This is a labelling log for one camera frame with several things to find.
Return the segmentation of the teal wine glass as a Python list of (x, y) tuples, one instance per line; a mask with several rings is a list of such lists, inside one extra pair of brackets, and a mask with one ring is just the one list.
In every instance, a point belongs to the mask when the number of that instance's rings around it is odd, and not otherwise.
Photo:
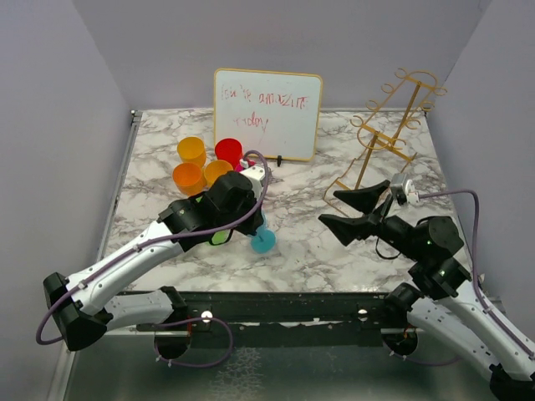
[(250, 246), (258, 254), (265, 254), (276, 245), (276, 235), (268, 228), (267, 218), (262, 215), (263, 223), (257, 228), (256, 234), (251, 236)]

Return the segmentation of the green wine glass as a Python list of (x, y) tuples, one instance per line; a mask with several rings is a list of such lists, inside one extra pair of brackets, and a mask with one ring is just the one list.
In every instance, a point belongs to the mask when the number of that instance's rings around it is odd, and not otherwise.
[[(204, 200), (203, 194), (194, 197), (196, 210), (201, 217), (201, 225), (198, 231), (207, 231), (214, 227), (224, 226), (228, 223), (229, 206), (225, 202)], [(231, 230), (218, 231), (211, 236), (204, 235), (196, 238), (197, 242), (207, 242), (211, 246), (220, 246), (230, 241), (232, 236)]]

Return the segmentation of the yellow wine glass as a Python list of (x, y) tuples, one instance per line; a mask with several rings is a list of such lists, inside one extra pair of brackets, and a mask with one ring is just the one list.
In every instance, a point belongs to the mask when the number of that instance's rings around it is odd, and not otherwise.
[(206, 147), (199, 137), (184, 138), (178, 143), (176, 150), (183, 163), (192, 163), (200, 168), (206, 163)]
[(227, 172), (234, 171), (232, 165), (225, 160), (213, 160), (203, 170), (206, 186), (211, 187), (216, 180)]

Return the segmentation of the orange wine glass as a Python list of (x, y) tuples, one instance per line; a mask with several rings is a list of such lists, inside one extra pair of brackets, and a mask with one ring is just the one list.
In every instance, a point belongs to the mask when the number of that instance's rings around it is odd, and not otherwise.
[(172, 179), (180, 193), (187, 196), (197, 195), (206, 187), (203, 170), (193, 163), (180, 163), (173, 170)]

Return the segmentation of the red wine glass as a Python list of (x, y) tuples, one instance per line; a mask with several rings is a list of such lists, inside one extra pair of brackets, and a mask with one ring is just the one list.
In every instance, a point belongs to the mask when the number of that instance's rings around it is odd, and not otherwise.
[(242, 158), (242, 144), (236, 139), (225, 138), (216, 143), (214, 152), (219, 160), (225, 160), (236, 168)]

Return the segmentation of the gold wire glass rack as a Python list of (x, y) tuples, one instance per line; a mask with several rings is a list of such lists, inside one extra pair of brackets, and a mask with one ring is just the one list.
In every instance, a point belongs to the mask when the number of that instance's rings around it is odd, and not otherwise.
[[(417, 69), (408, 71), (398, 68), (395, 71), (395, 83), (384, 83), (381, 91), (385, 94), (382, 100), (369, 99), (365, 103), (364, 112), (367, 114), (353, 114), (349, 122), (356, 129), (356, 139), (363, 146), (359, 156), (353, 158), (342, 175), (335, 178), (323, 193), (323, 201), (336, 211), (340, 208), (335, 205), (334, 192), (336, 190), (359, 189), (367, 172), (372, 157), (380, 152), (393, 155), (405, 162), (408, 167), (417, 154), (408, 153), (407, 140), (401, 136), (405, 130), (414, 131), (421, 127), (420, 114), (431, 112), (435, 108), (435, 98), (447, 94), (447, 89), (440, 84), (440, 80), (430, 71)], [(396, 95), (408, 92), (408, 102), (401, 110), (403, 112), (395, 132), (388, 134), (380, 128), (375, 120), (380, 113), (386, 111), (386, 106)]]

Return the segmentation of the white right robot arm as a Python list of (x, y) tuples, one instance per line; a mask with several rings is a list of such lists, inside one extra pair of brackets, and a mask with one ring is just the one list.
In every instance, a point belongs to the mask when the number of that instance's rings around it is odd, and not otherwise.
[(495, 398), (532, 400), (534, 342), (492, 305), (476, 269), (455, 258), (464, 246), (456, 223), (449, 216), (428, 216), (413, 226), (391, 216), (392, 203), (404, 206), (426, 198), (404, 174), (334, 195), (362, 214), (319, 216), (344, 246), (374, 236), (414, 261), (412, 282), (401, 283), (385, 299), (385, 320), (395, 327), (408, 322), (438, 339), (487, 380)]

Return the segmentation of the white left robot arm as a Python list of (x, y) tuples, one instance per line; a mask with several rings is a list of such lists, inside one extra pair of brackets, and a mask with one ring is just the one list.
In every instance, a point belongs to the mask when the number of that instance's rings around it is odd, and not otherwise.
[(254, 236), (262, 226), (267, 172), (257, 165), (230, 171), (208, 189), (171, 202), (137, 237), (80, 272), (52, 273), (43, 290), (60, 341), (85, 349), (116, 328), (155, 324), (172, 330), (186, 317), (178, 293), (161, 288), (139, 295), (123, 290), (165, 261), (212, 242), (218, 232)]

